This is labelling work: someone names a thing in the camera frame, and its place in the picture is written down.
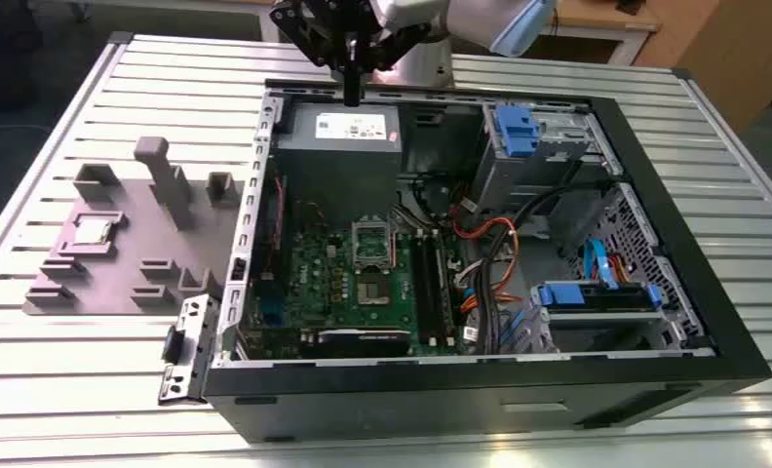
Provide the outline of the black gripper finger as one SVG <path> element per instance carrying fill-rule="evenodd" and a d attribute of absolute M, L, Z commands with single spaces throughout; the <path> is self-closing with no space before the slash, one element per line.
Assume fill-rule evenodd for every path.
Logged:
<path fill-rule="evenodd" d="M 312 17 L 304 1 L 276 1 L 269 19 L 317 67 L 327 66 L 343 87 L 343 102 L 352 105 L 352 54 L 347 30 L 329 29 Z"/>
<path fill-rule="evenodd" d="M 409 50 L 427 38 L 432 31 L 430 22 L 408 25 L 391 33 L 385 39 L 375 39 L 380 29 L 367 25 L 353 33 L 352 45 L 352 104 L 359 105 L 364 97 L 365 74 L 385 71 Z"/>

